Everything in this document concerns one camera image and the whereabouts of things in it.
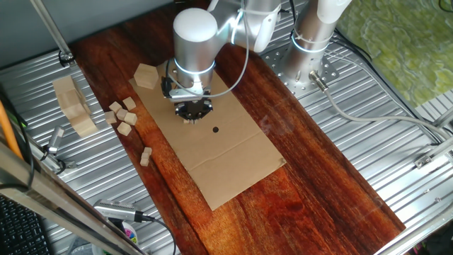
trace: metal grid surface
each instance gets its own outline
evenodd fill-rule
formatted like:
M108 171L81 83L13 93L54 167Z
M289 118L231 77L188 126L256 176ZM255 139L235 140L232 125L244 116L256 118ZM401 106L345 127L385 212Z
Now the metal grid surface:
M40 145L46 145L53 129L65 129L57 158L74 160L76 169L67 169L59 176L90 204L99 199L134 203L146 214L161 218L142 180L122 147L115 131L105 122L105 116L90 86L78 67L63 68L58 52L0 71L0 84L5 88L17 111L28 122L28 133ZM59 108L52 81L71 75L83 91L91 118L98 132L80 138ZM45 221L50 242L56 254L64 254L74 235ZM170 233L157 223L133 223L139 246L152 254L173 252Z

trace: dark wooden board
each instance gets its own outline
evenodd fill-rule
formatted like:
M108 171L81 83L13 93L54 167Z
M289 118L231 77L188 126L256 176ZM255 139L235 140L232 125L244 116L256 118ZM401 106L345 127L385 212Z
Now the dark wooden board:
M71 45L102 108L131 96L138 121L119 135L183 254L373 254L404 226L256 54L234 95L287 164L211 211L128 83L139 63L173 56L169 5ZM231 86L245 50L225 46L216 72ZM154 162L139 165L144 147Z

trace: cardboard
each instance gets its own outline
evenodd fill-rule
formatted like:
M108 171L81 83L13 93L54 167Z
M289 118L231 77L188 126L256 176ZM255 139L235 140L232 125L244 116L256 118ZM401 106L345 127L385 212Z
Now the cardboard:
M157 69L162 76L163 65ZM285 164L232 93L213 98L214 110L192 125L175 115L161 89L137 86L134 79L130 83L212 210ZM212 93L226 89L214 73Z

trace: wooden cube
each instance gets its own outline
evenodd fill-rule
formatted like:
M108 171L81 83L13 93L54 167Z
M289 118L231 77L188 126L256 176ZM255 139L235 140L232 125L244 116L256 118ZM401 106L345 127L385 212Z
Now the wooden cube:
M140 165L141 166L148 166L149 165L149 159L141 159L140 160Z
M118 102L113 102L110 106L108 106L109 109L117 113L120 109L122 109L121 105Z
M73 129L79 134L81 137L91 135L94 132L98 131L98 128L94 125L94 122L90 119L90 116L86 113L69 119L69 123Z
M105 121L107 124L116 123L115 112L113 110L105 113Z
M150 154L153 152L153 150L150 148L150 147L145 147L144 150L143 150L143 153L147 153L147 154Z
M135 82L138 86L154 89L159 80L157 68L147 64L139 64L137 71L134 74Z
M126 106L126 108L127 108L128 111L130 111L130 110L132 110L133 108L137 107L137 106L135 105L134 99L132 99L131 97L126 98L126 99L123 100L122 102L125 104L125 106Z
M125 122L129 125L135 125L137 122L137 115L135 115L135 113L126 113Z
M118 110L118 112L116 113L116 117L118 118L118 120L125 121L126 114L127 114L127 110L121 108L121 109Z
M59 107L68 119L88 114L84 108L85 103L80 101L75 89L58 94L57 100Z
M121 123L118 126L117 130L121 135L128 136L132 128L127 123Z

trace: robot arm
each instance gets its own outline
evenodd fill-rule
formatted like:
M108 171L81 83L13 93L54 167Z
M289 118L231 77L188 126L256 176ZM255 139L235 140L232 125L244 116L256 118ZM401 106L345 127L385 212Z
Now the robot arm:
M218 52L227 43L246 47L247 38L250 50L263 51L270 42L280 7L280 0L248 1L247 31L244 10L237 0L213 1L207 11L189 8L176 16L175 58L168 63L168 69L170 75L176 73L177 82L185 89L172 89L169 79L163 80L162 89L164 96L175 103L177 115L197 120L212 110L210 84Z

